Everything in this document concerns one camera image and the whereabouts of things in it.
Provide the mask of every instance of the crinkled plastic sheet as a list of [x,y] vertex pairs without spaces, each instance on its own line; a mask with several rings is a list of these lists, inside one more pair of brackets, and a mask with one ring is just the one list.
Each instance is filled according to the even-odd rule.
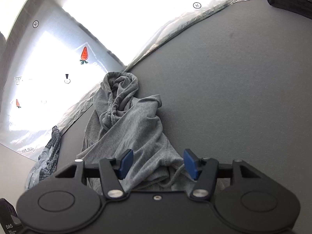
[[129,71],[239,1],[27,0],[0,60],[0,143],[36,161],[52,127],[63,135],[92,105],[108,71]]

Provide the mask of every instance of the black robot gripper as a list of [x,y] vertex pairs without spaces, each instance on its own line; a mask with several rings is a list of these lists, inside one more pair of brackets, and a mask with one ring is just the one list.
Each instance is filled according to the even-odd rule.
[[[82,159],[55,172],[17,202],[21,233],[293,233],[300,212],[297,197],[244,161],[220,164],[185,149],[185,169],[196,180],[185,191],[125,192],[119,182],[134,159],[128,149],[115,159]],[[103,195],[89,188],[99,178]],[[214,194],[218,178],[230,186]]]

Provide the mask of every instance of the gray table surface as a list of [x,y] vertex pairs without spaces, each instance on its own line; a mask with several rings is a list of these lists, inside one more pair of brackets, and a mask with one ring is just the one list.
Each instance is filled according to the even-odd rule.
[[[186,29],[137,64],[136,97],[160,94],[163,132],[181,154],[244,159],[294,192],[294,230],[312,229],[312,21],[249,0]],[[91,107],[64,134],[58,168],[75,158]]]

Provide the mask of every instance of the blue gripper pad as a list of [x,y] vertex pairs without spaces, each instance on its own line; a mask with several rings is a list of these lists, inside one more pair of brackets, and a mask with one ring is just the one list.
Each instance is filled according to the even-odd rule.
[[192,179],[197,180],[199,177],[199,171],[197,169],[196,161],[186,150],[183,152],[183,159],[188,174],[190,174]]
[[133,150],[131,150],[121,160],[120,168],[117,172],[118,179],[124,179],[127,176],[127,173],[133,164],[133,156]]

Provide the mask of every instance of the plaid shirt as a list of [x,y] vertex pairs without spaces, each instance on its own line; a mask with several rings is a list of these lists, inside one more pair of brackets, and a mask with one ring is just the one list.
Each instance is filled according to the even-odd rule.
[[30,170],[26,183],[25,190],[28,190],[38,184],[40,181],[49,177],[52,173],[55,172],[57,168],[57,160],[59,156],[61,143],[60,130],[57,129],[57,126],[52,128],[52,138],[43,149],[41,154],[38,157],[38,161]]

